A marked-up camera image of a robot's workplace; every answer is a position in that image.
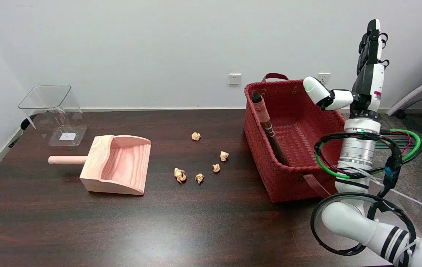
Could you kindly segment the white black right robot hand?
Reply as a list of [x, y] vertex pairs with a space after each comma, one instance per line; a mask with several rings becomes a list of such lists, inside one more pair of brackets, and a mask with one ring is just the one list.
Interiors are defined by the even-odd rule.
[[308, 76], [303, 88], [311, 101], [322, 111], [349, 108], [351, 117], [377, 119], [381, 104], [385, 69], [389, 60], [382, 60], [388, 35], [381, 31], [378, 19], [370, 20], [359, 42], [356, 80], [351, 90], [327, 89], [322, 81]]

